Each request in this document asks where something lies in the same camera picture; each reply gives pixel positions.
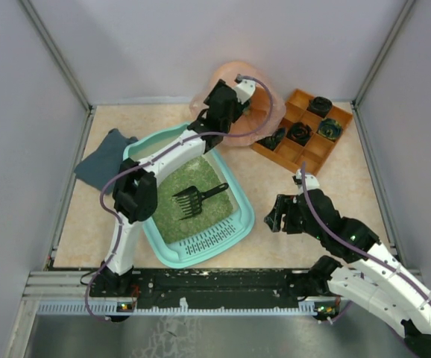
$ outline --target wooden organizer box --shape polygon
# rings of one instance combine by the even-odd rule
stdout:
[[[314,175],[318,174],[325,160],[327,160],[331,151],[335,148],[336,143],[342,138],[353,115],[341,108],[332,107],[325,118],[335,119],[343,127],[342,135],[335,142],[332,142],[316,133],[323,118],[306,110],[309,105],[309,100],[314,97],[315,96],[309,93],[296,89],[286,102],[286,114],[278,127],[285,128],[288,133],[290,127],[296,122],[303,122],[310,126],[312,129],[312,136],[305,146],[299,145],[285,136],[273,151],[257,142],[251,146],[252,149],[264,157],[267,157],[272,162],[288,169],[292,173],[295,173],[301,168],[302,163],[305,161],[306,170]]]

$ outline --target green litter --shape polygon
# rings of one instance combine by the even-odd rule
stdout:
[[[208,229],[230,216],[234,209],[227,192],[221,192],[202,202],[202,213],[194,218],[184,217],[172,196],[188,186],[195,185],[206,192],[222,182],[212,166],[203,157],[190,160],[169,175],[157,188],[157,209],[153,220],[166,244],[178,242]]]

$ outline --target gray floor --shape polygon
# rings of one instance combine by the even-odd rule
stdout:
[[[39,316],[25,355],[36,357],[412,357],[388,327],[353,305],[334,326],[311,317]]]

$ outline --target white wall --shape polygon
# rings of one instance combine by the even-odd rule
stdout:
[[[17,1],[0,0],[0,357],[41,269],[84,109]]]
[[[89,101],[192,97],[229,60],[352,99],[404,0],[33,0]]]
[[[431,1],[415,5],[361,114],[398,239],[431,288]]]

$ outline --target towel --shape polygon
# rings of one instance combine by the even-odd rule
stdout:
[[[126,138],[116,128],[112,129],[98,149],[75,167],[76,178],[101,191],[103,186],[118,174],[126,146],[137,140],[134,136]],[[108,187],[105,194],[110,194],[113,187],[114,183]]]

